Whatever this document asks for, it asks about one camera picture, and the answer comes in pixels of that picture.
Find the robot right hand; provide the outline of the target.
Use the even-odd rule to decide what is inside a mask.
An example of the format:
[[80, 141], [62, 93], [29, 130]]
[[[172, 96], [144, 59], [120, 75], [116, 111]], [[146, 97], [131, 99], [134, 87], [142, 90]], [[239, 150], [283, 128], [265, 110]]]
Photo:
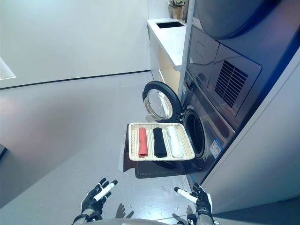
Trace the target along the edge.
[[196, 182], [193, 184], [192, 190], [193, 192], [190, 193], [179, 187], [174, 188], [176, 193], [196, 204], [197, 212], [205, 211], [207, 213], [211, 213], [212, 201], [210, 194], [206, 193], [204, 189]]

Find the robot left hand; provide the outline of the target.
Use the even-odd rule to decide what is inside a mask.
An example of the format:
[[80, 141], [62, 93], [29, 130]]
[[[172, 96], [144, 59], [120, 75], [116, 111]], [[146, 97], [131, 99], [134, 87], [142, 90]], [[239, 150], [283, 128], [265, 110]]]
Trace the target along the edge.
[[104, 203], [112, 194], [111, 190], [117, 184], [117, 180], [109, 182], [106, 178], [103, 178], [82, 200], [81, 213], [84, 213], [86, 210], [93, 210], [94, 212], [102, 213]]

